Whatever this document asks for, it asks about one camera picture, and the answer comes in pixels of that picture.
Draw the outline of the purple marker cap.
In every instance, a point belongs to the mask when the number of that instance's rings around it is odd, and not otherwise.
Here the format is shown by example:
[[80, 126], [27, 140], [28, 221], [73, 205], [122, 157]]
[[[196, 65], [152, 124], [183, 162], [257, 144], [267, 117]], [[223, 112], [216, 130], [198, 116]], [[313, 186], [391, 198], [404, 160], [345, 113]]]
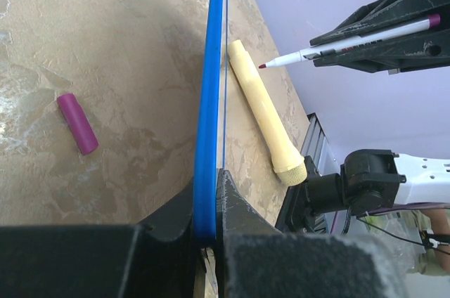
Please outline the purple marker cap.
[[88, 155], [99, 146], [96, 135], [85, 112], [73, 93], [57, 97], [57, 104], [67, 122], [76, 144], [83, 155]]

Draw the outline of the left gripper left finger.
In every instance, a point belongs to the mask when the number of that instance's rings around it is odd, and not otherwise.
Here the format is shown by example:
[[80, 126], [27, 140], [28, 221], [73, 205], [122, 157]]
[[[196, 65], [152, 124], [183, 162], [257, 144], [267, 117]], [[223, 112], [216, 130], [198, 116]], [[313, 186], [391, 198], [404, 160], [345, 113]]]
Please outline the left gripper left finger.
[[134, 224], [4, 226], [2, 297], [195, 297], [193, 187]]

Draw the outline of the purple whiteboard marker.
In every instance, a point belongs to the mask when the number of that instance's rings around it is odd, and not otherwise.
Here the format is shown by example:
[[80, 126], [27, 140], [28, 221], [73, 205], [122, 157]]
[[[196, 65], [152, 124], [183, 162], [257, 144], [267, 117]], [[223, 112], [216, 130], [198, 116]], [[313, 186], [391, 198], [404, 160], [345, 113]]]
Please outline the purple whiteboard marker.
[[268, 67], [282, 67], [293, 63], [313, 60], [335, 53], [348, 52], [356, 48], [377, 44], [383, 41], [396, 39], [410, 34], [419, 33], [438, 26], [441, 23], [440, 14], [432, 14], [411, 22], [383, 29], [379, 32], [371, 32], [363, 35], [356, 35], [346, 39], [332, 41], [327, 44], [317, 45], [302, 50], [279, 56], [269, 62], [259, 65], [259, 69]]

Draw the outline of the blue framed whiteboard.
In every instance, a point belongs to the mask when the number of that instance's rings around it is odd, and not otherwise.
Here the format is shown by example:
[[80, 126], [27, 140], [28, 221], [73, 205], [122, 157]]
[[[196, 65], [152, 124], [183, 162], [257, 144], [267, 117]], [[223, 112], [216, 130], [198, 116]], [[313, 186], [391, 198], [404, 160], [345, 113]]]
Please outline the blue framed whiteboard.
[[217, 233], [217, 137], [224, 0], [210, 0], [193, 173], [193, 232], [201, 247]]

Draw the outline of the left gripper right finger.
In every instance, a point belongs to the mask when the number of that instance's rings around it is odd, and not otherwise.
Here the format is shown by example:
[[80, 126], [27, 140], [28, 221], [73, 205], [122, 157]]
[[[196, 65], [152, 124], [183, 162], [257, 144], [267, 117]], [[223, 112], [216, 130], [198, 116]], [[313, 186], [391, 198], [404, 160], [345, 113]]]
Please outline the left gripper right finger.
[[220, 297], [407, 297], [392, 255], [371, 235], [282, 233], [245, 200], [229, 171], [217, 181]]

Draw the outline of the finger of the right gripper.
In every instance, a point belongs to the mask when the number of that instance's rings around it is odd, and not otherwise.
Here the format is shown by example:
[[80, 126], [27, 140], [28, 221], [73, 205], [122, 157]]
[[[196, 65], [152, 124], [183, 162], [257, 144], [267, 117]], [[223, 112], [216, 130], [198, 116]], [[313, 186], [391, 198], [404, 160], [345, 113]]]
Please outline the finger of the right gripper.
[[311, 39], [309, 44], [327, 44], [448, 10], [449, 0], [377, 0], [356, 9], [334, 30]]
[[367, 73], [412, 72], [449, 66], [449, 29], [427, 30], [313, 61], [316, 67], [341, 66]]

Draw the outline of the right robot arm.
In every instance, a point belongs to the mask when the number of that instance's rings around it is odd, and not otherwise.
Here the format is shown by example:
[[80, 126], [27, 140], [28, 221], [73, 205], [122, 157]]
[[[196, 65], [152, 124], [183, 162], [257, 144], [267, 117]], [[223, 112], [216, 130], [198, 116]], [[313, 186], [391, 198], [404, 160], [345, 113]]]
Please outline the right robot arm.
[[[330, 48], [361, 35], [364, 42]], [[376, 0], [358, 8], [334, 30], [310, 41], [328, 48], [313, 57], [317, 67], [367, 73], [413, 72], [449, 65], [449, 0]], [[349, 209], [353, 215], [449, 204], [449, 163], [390, 150], [350, 153], [340, 172], [305, 181], [297, 194], [315, 214]]]

